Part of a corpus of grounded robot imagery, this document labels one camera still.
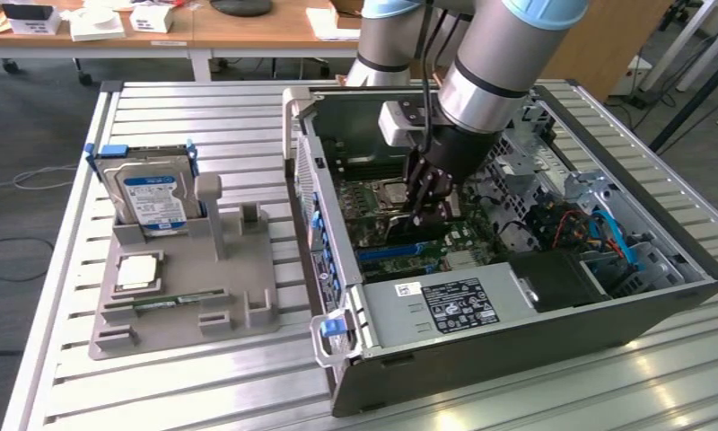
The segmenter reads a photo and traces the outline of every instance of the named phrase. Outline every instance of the aluminum slotted table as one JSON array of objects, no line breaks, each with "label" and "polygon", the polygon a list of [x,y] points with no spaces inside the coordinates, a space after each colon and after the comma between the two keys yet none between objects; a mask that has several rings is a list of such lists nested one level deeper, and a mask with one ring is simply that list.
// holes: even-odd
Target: aluminum slotted table
[{"label": "aluminum slotted table", "polygon": [[[718,295],[625,347],[351,418],[329,414],[281,162],[281,93],[324,81],[133,83],[100,94],[88,142],[199,147],[220,205],[271,215],[283,328],[247,339],[93,361],[93,310],[113,208],[84,161],[56,244],[4,430],[718,429]],[[718,259],[718,213],[578,87],[541,82]],[[581,168],[586,152],[560,129]]]}]

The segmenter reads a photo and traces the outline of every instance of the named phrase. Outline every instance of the white cable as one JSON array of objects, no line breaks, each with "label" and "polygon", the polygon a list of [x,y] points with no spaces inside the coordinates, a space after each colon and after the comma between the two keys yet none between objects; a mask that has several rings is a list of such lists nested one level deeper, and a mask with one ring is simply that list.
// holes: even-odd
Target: white cable
[{"label": "white cable", "polygon": [[27,181],[29,178],[40,175],[41,173],[57,172],[57,171],[76,171],[76,164],[68,164],[65,166],[48,166],[40,168],[37,171],[23,172],[13,177],[11,181],[0,181],[0,187],[13,186],[21,190],[48,190],[65,187],[72,184],[72,181],[60,182],[57,184],[51,184],[48,186],[24,186],[21,182]]}]

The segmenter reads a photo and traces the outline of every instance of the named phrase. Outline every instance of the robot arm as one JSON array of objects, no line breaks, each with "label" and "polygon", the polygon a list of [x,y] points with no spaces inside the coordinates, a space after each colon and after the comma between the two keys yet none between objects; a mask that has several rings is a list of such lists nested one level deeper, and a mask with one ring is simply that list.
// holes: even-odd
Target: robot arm
[{"label": "robot arm", "polygon": [[[433,5],[464,10],[462,0]],[[476,0],[473,5],[476,13],[428,114],[432,126],[411,123],[409,107],[401,102],[383,107],[388,144],[413,146],[405,168],[407,210],[417,226],[452,216],[447,198],[453,187],[476,172],[498,142],[568,29],[585,14],[588,0]],[[365,4],[348,85],[408,84],[424,11],[404,0]],[[424,115],[425,111],[412,118]]]}]

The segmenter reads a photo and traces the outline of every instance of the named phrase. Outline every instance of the gray floor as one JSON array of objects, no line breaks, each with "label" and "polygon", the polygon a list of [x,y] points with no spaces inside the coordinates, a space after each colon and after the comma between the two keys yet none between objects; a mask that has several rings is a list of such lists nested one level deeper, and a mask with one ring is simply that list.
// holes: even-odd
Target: gray floor
[{"label": "gray floor", "polygon": [[[677,28],[654,35],[644,49],[644,56],[654,63]],[[0,68],[0,180],[19,172],[43,166],[73,163],[79,157],[97,96],[96,88],[85,88],[76,81],[76,71],[68,60],[20,60],[24,73],[8,75]],[[271,61],[259,67],[256,59],[245,59],[224,71],[217,79],[267,79]],[[345,73],[348,60],[333,61],[333,72]],[[84,67],[96,80],[184,81],[192,79],[188,61],[169,59],[87,60]],[[308,65],[308,77],[319,76],[319,66]],[[280,60],[279,77],[295,79],[299,64]],[[678,106],[692,92],[676,95]],[[698,110],[701,116],[718,101],[718,90]],[[629,109],[637,121],[641,113]],[[676,113],[658,106],[637,132],[649,142]],[[622,109],[614,109],[625,118]],[[665,159],[678,173],[718,207],[718,127],[709,119],[684,138]],[[71,178],[71,173],[48,175],[41,181]],[[49,191],[0,189],[0,238],[33,235],[51,241],[61,223],[69,188]],[[0,245],[0,274],[19,277],[43,270],[48,253],[39,244]],[[41,280],[28,283],[0,282],[0,350],[20,350],[29,333],[29,325]],[[17,371],[19,357],[0,357],[0,423]]]}]

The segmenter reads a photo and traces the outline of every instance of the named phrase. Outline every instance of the blue wire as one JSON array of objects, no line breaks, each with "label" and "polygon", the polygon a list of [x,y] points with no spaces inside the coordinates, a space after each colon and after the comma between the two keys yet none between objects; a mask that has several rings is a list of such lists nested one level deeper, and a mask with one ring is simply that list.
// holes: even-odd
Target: blue wire
[{"label": "blue wire", "polygon": [[636,252],[629,248],[628,244],[625,243],[625,239],[622,238],[622,234],[620,233],[618,222],[614,220],[614,218],[606,211],[601,211],[600,209],[597,209],[594,211],[594,214],[598,214],[605,218],[606,224],[609,224],[609,229],[612,230],[612,234],[614,235],[614,242],[618,244],[618,247],[622,250],[625,259],[628,260],[630,265],[634,265],[636,268],[641,270],[641,265],[636,257]]}]

